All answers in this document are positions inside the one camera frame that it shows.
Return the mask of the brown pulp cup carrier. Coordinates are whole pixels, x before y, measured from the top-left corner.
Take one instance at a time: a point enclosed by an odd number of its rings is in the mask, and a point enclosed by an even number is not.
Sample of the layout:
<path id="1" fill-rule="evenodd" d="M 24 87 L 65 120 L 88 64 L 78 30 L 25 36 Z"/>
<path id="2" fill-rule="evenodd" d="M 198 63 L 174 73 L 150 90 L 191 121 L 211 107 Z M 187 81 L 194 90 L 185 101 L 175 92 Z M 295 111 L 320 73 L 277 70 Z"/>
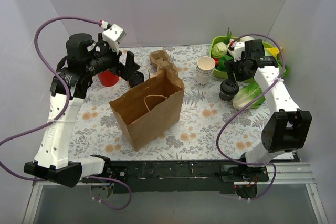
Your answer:
<path id="1" fill-rule="evenodd" d="M 179 75 L 179 70 L 177 66 L 171 61 L 170 55 L 165 50 L 153 51 L 149 55 L 149 59 L 152 65 L 156 67 L 157 71 L 162 69 L 170 69 L 177 76 Z"/>

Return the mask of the brown paper bag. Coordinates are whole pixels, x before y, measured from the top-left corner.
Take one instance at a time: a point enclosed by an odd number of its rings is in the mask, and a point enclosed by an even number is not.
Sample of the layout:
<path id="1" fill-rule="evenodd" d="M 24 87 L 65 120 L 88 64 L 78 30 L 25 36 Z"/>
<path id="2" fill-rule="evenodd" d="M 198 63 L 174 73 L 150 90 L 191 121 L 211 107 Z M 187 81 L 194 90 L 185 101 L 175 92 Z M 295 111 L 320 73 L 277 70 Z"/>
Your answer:
<path id="1" fill-rule="evenodd" d="M 178 75 L 163 69 L 110 102 L 123 135 L 135 151 L 179 121 L 184 89 Z"/>

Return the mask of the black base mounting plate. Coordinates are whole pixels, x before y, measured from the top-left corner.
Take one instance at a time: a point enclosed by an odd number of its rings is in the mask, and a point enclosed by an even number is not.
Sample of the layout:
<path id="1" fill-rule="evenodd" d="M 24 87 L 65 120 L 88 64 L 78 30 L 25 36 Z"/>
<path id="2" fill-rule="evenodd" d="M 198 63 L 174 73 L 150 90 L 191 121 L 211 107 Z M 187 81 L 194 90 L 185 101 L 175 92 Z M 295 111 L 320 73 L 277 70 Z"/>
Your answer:
<path id="1" fill-rule="evenodd" d="M 235 193 L 234 183 L 267 182 L 266 168 L 244 167 L 227 160 L 111 161 L 108 177 L 134 193 L 213 191 Z"/>

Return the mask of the yellow pepper toy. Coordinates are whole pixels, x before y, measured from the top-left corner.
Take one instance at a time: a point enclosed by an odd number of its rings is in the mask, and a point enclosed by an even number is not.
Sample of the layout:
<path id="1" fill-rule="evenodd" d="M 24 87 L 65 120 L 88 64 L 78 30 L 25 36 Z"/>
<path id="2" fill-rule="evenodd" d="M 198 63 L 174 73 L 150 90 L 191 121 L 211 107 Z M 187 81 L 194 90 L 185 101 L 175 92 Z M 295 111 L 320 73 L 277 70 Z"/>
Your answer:
<path id="1" fill-rule="evenodd" d="M 266 47 L 265 50 L 275 58 L 280 54 L 280 50 L 277 47 Z"/>

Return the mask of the napa cabbage toy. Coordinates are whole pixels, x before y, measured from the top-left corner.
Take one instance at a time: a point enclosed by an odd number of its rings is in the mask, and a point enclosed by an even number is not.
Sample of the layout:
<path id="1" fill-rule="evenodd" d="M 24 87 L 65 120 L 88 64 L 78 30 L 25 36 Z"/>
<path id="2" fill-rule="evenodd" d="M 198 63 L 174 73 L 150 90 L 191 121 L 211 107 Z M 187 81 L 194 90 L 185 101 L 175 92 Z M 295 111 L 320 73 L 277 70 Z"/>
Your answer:
<path id="1" fill-rule="evenodd" d="M 274 56 L 265 55 L 264 44 L 261 39 L 255 39 L 252 35 L 247 35 L 242 37 L 240 41 L 245 42 L 245 51 L 242 53 L 241 61 L 251 59 L 255 62 L 253 75 L 255 75 L 258 68 L 276 67 L 281 71 L 283 67 L 282 60 L 279 60 L 278 56 L 275 58 Z"/>

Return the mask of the red plastic straw cup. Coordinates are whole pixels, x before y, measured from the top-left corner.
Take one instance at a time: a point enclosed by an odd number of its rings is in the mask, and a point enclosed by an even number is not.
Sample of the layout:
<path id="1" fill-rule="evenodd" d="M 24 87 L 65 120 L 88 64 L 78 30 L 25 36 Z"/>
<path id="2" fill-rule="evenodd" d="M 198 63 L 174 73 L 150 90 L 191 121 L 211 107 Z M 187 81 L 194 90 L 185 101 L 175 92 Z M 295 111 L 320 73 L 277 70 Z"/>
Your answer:
<path id="1" fill-rule="evenodd" d="M 110 70 L 106 70 L 98 74 L 100 83 L 105 87 L 111 87 L 118 83 L 119 76 L 113 74 Z"/>

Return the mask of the round green cabbage toy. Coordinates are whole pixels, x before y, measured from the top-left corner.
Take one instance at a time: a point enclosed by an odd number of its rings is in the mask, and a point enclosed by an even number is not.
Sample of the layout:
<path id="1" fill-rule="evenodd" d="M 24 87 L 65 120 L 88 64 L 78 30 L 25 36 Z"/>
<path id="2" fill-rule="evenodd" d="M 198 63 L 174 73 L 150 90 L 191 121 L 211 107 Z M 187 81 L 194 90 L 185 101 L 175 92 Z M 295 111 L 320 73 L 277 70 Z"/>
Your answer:
<path id="1" fill-rule="evenodd" d="M 227 53 L 227 45 L 223 42 L 216 43 L 211 49 L 211 55 L 213 58 L 221 58 Z"/>

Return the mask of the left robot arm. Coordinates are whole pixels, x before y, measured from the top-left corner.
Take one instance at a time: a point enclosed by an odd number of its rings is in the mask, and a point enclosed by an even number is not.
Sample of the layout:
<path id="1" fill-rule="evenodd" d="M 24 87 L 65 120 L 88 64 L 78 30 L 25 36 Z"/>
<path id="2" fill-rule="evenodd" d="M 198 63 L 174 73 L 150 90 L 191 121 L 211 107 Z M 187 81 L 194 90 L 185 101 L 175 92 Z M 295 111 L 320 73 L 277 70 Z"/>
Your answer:
<path id="1" fill-rule="evenodd" d="M 94 76 L 110 71 L 128 81 L 140 66 L 134 61 L 131 51 L 127 51 L 125 63 L 121 63 L 122 52 L 112 49 L 102 34 L 99 34 L 98 42 L 90 34 L 71 35 L 66 50 L 67 55 L 57 65 L 50 87 L 48 126 L 34 159 L 25 163 L 24 172 L 67 187 L 74 187 L 83 177 L 90 175 L 106 182 L 112 175 L 107 166 L 108 158 L 91 155 L 69 160 L 75 120 Z"/>

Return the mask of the small bok choy toy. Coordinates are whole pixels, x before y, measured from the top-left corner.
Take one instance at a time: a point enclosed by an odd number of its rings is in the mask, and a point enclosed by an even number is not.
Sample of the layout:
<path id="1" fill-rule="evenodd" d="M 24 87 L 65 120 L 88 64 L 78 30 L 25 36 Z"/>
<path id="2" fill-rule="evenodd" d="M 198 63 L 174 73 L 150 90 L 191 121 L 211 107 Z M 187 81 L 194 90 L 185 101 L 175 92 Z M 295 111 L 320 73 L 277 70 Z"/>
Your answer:
<path id="1" fill-rule="evenodd" d="M 233 98 L 233 107 L 240 110 L 246 104 L 251 102 L 253 99 L 262 94 L 262 89 L 258 83 L 250 83 L 249 85 L 243 87 Z"/>

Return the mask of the black plastic cup lids stack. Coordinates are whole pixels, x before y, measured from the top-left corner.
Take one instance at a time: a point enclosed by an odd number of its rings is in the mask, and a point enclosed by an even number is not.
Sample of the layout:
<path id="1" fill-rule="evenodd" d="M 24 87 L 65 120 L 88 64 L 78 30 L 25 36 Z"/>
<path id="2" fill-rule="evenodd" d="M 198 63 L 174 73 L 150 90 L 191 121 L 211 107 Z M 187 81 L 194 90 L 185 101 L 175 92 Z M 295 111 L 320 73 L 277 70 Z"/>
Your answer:
<path id="1" fill-rule="evenodd" d="M 142 84 L 144 82 L 144 74 L 136 71 L 133 76 L 129 79 L 128 84 L 130 88 L 133 88 L 139 84 Z"/>

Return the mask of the black takeout coffee cup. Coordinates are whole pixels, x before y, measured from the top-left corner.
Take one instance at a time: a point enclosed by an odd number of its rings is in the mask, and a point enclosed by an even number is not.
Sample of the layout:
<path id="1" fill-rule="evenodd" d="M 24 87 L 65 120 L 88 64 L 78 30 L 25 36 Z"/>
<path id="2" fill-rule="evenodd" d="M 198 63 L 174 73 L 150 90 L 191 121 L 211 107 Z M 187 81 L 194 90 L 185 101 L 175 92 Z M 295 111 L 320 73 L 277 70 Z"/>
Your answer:
<path id="1" fill-rule="evenodd" d="M 224 80 L 220 85 L 219 98 L 229 102 L 239 92 L 239 85 L 235 81 Z"/>

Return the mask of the green bok choy toy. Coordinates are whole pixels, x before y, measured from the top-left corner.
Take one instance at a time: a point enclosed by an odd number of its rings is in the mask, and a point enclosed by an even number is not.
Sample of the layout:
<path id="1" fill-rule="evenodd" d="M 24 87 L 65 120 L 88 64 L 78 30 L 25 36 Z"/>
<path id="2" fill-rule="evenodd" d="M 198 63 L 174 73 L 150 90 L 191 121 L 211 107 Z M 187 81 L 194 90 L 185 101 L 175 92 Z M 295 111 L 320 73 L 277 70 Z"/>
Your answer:
<path id="1" fill-rule="evenodd" d="M 217 70 L 226 72 L 227 68 L 225 66 L 225 62 L 230 61 L 232 59 L 233 59 L 233 57 L 231 57 L 229 55 L 224 55 L 223 57 L 219 58 Z"/>

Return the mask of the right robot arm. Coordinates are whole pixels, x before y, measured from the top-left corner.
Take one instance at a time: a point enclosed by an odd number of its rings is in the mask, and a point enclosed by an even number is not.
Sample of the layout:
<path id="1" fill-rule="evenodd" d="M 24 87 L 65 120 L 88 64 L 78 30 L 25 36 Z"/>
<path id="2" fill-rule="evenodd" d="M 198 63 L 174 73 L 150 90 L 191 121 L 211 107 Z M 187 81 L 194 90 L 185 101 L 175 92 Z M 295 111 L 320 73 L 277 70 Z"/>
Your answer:
<path id="1" fill-rule="evenodd" d="M 240 158 L 237 168 L 229 172 L 242 180 L 260 174 L 266 163 L 275 157 L 303 148 L 312 121 L 310 112 L 303 111 L 293 101 L 282 80 L 273 56 L 266 56 L 263 41 L 231 41 L 227 50 L 233 57 L 225 63 L 228 79 L 220 85 L 220 98 L 230 101 L 238 93 L 238 82 L 254 78 L 269 106 L 271 117 L 261 134 L 261 142 Z"/>

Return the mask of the floral patterned table mat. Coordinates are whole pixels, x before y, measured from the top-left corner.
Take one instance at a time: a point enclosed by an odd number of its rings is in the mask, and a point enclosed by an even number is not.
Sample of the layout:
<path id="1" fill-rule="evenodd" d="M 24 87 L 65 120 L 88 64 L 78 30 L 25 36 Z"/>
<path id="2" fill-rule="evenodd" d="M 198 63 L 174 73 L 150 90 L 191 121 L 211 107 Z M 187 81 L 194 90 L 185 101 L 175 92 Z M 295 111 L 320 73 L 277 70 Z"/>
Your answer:
<path id="1" fill-rule="evenodd" d="M 136 151 L 123 136 L 110 102 L 128 90 L 124 80 L 104 87 L 98 78 L 82 105 L 69 145 L 69 158 L 102 155 L 112 160 L 221 159 L 240 158 L 261 140 L 261 131 L 270 117 L 266 104 L 237 115 L 230 103 L 219 99 L 221 79 L 196 83 L 195 69 L 209 46 L 166 47 L 184 82 L 185 93 L 180 120 L 149 144 Z"/>

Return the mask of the green vegetable tray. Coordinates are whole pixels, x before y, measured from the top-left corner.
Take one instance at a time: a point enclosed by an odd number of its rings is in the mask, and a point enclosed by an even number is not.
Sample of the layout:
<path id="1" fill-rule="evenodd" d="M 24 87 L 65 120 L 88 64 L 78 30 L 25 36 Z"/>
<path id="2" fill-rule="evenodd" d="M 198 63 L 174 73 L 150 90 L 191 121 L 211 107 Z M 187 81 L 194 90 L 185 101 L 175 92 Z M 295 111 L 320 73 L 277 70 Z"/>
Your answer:
<path id="1" fill-rule="evenodd" d="M 214 58 L 215 62 L 216 62 L 216 67 L 214 69 L 214 72 L 213 72 L 213 75 L 216 76 L 216 77 L 219 77 L 219 78 L 222 78 L 222 79 L 227 79 L 228 78 L 228 75 L 227 75 L 227 72 L 226 71 L 221 71 L 221 70 L 218 70 L 217 67 L 219 66 L 219 62 L 218 62 L 218 59 L 215 58 L 212 54 L 212 48 L 217 44 L 217 43 L 220 43 L 220 42 L 225 42 L 227 40 L 227 37 L 226 36 L 217 36 L 213 39 L 212 43 L 211 43 L 211 48 L 209 50 L 209 56 Z M 268 43 L 268 42 L 263 42 L 264 44 L 264 49 L 265 49 L 265 55 L 267 56 L 272 56 L 272 53 L 269 52 L 267 50 L 267 48 L 273 48 L 275 47 L 274 45 Z"/>

